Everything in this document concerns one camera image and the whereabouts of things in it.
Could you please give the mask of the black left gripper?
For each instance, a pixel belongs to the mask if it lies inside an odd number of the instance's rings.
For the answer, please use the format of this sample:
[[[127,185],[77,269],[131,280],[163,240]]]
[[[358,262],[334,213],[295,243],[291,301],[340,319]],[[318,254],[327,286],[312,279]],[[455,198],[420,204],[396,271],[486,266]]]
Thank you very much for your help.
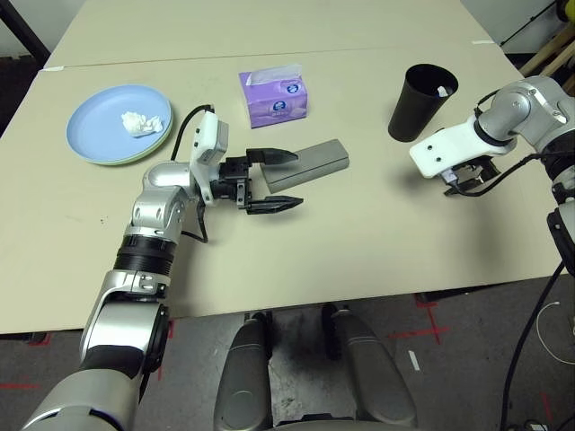
[[[268,196],[251,200],[249,169],[252,163],[283,164],[297,160],[297,155],[278,148],[249,148],[246,156],[228,157],[218,165],[217,177],[210,182],[215,200],[235,202],[248,215],[276,214],[301,205],[302,198],[289,196]]]

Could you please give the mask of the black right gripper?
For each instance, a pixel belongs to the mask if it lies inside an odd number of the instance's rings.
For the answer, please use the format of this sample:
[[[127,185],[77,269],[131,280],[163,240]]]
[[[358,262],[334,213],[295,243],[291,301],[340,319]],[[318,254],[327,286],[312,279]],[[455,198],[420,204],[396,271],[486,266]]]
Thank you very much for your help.
[[[445,195],[458,195],[464,193],[474,193],[484,185],[483,180],[492,180],[500,174],[492,159],[472,159],[459,163],[453,168],[459,180],[451,180],[444,192]]]

